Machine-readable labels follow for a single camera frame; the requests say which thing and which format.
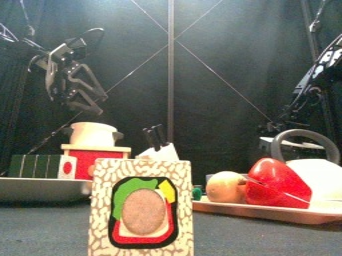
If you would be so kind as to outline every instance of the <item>gray table surface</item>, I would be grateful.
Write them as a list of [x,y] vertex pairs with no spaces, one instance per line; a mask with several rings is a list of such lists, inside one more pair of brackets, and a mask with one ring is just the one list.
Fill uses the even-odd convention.
[[[0,205],[0,255],[86,256],[90,202]],[[196,255],[342,255],[342,224],[194,213]]]

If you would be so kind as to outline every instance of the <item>kettle handle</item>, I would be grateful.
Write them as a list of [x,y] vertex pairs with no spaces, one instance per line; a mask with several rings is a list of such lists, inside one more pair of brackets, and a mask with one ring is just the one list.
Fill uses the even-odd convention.
[[309,130],[304,130],[304,129],[293,129],[293,130],[284,131],[275,137],[273,143],[272,143],[272,157],[275,159],[279,159],[280,161],[287,162],[284,159],[283,150],[281,150],[283,141],[291,137],[299,137],[299,136],[307,137],[317,141],[327,150],[328,161],[336,164],[340,164],[341,154],[335,142],[323,134]]

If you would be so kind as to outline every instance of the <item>apple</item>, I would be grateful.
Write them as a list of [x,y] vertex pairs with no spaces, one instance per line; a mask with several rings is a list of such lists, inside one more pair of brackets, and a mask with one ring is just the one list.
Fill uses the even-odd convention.
[[245,203],[245,187],[246,179],[240,173],[218,172],[208,181],[208,198],[217,203]]

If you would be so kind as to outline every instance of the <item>white tray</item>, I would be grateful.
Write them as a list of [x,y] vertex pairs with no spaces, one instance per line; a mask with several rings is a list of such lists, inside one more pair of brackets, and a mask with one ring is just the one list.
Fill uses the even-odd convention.
[[204,196],[201,201],[193,201],[194,211],[236,215],[250,218],[270,219],[300,224],[324,224],[342,221],[342,202],[332,202],[331,206],[313,209],[270,207],[249,204],[229,204],[210,202]]
[[69,202],[90,194],[90,180],[0,178],[0,202]]

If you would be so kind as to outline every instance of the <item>speckled box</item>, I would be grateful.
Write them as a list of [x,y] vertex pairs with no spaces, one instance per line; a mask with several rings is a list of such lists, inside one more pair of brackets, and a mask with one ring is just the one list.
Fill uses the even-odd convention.
[[89,256],[194,255],[189,161],[98,159]]

